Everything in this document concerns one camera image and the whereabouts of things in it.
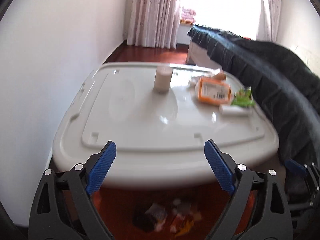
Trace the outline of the black sock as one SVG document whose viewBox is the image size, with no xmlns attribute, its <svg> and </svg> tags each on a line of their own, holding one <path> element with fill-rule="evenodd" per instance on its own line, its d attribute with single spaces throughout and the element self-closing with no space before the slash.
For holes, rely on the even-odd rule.
<svg viewBox="0 0 320 240">
<path fill-rule="evenodd" d="M 142 210 L 135 210 L 132 216 L 132 224 L 144 232 L 151 232 L 155 230 L 157 219 Z"/>
</svg>

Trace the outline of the green snack bag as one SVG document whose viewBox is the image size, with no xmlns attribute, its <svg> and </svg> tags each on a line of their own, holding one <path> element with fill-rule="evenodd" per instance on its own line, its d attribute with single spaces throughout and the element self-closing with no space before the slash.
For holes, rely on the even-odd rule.
<svg viewBox="0 0 320 240">
<path fill-rule="evenodd" d="M 232 100 L 231 105 L 244 108 L 254 107 L 255 101 L 252 97 L 251 87 L 244 87 L 238 90 L 234 94 L 234 99 Z"/>
</svg>

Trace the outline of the blue white milk carton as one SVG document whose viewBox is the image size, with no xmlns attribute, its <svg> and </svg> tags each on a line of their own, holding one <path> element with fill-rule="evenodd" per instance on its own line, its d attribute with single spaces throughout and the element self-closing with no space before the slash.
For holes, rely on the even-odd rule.
<svg viewBox="0 0 320 240">
<path fill-rule="evenodd" d="M 168 216 L 165 207 L 153 203 L 145 212 L 148 218 L 151 219 L 154 226 L 163 225 Z"/>
</svg>

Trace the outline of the white foam block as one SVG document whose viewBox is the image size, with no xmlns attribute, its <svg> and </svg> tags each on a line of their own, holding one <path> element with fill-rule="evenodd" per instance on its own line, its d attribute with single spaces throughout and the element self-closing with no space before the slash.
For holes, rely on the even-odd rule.
<svg viewBox="0 0 320 240">
<path fill-rule="evenodd" d="M 219 112 L 225 116 L 249 116 L 252 114 L 250 108 L 235 106 L 235 105 L 220 105 Z"/>
</svg>

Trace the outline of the orange white snack package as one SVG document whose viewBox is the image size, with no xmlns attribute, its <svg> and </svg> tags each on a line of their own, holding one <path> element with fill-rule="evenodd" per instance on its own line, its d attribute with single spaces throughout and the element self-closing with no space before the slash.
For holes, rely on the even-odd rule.
<svg viewBox="0 0 320 240">
<path fill-rule="evenodd" d="M 225 105 L 231 102 L 231 87 L 220 80 L 201 77 L 195 86 L 197 99 L 210 105 Z"/>
</svg>

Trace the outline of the orange trash bag bin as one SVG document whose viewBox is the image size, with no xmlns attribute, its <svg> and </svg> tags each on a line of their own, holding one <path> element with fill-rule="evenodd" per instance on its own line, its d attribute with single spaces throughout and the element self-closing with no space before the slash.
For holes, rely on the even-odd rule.
<svg viewBox="0 0 320 240">
<path fill-rule="evenodd" d="M 138 190 L 101 187 L 91 195 L 102 221 L 114 239 L 205 239 L 218 221 L 230 199 L 218 182 L 178 189 Z M 165 207 L 168 214 L 163 225 L 144 232 L 132 224 L 135 210 L 145 212 L 153 203 Z M 191 231 L 175 237 L 170 224 L 176 213 L 200 212 L 202 219 Z"/>
</svg>

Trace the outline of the dark velvet bed cover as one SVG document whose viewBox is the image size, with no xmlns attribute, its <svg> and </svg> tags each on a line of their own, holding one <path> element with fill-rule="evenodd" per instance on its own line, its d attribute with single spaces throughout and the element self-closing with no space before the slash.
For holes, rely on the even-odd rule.
<svg viewBox="0 0 320 240">
<path fill-rule="evenodd" d="M 278 133 L 281 163 L 319 164 L 319 77 L 295 53 L 273 42 L 198 25 L 188 36 L 225 72 L 251 87 Z"/>
</svg>

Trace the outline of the white plastic storage box lid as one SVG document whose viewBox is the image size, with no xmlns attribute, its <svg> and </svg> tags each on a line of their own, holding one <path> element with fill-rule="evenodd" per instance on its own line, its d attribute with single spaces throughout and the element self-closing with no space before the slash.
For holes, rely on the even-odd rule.
<svg viewBox="0 0 320 240">
<path fill-rule="evenodd" d="M 158 94 L 156 68 L 152 62 L 114 62 L 89 74 L 53 141 L 60 171 L 85 163 L 108 141 L 117 153 L 104 184 L 118 187 L 159 189 L 214 180 L 203 152 L 209 139 L 248 167 L 277 155 L 277 132 L 259 106 L 247 116 L 227 116 L 195 98 L 189 80 L 215 69 L 173 64 L 170 89 Z"/>
</svg>

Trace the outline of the pink curtain right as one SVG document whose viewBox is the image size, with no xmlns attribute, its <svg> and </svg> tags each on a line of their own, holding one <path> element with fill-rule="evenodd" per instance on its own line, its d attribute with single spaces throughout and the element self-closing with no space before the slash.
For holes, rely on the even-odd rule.
<svg viewBox="0 0 320 240">
<path fill-rule="evenodd" d="M 276 42 L 282 0 L 261 0 L 260 39 Z"/>
</svg>

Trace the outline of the pink patterned curtain left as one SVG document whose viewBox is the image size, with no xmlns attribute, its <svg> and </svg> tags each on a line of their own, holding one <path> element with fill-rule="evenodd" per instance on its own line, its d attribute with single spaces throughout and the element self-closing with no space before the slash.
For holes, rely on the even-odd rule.
<svg viewBox="0 0 320 240">
<path fill-rule="evenodd" d="M 175 49 L 180 0 L 132 0 L 127 45 Z"/>
</svg>

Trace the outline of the folded pink blankets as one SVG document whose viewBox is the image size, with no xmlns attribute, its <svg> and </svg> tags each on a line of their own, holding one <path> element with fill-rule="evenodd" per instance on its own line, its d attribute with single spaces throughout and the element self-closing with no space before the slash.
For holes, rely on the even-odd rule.
<svg viewBox="0 0 320 240">
<path fill-rule="evenodd" d="M 195 23 L 196 12 L 191 9 L 182 8 L 180 23 L 193 25 Z"/>
</svg>

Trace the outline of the white bed frame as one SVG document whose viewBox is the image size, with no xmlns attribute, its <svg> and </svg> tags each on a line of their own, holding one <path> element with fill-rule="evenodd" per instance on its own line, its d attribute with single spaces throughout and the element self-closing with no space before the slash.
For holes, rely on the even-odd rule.
<svg viewBox="0 0 320 240">
<path fill-rule="evenodd" d="M 199 67 L 222 70 L 220 64 L 210 59 L 206 49 L 200 47 L 192 41 L 189 44 L 186 63 Z"/>
</svg>

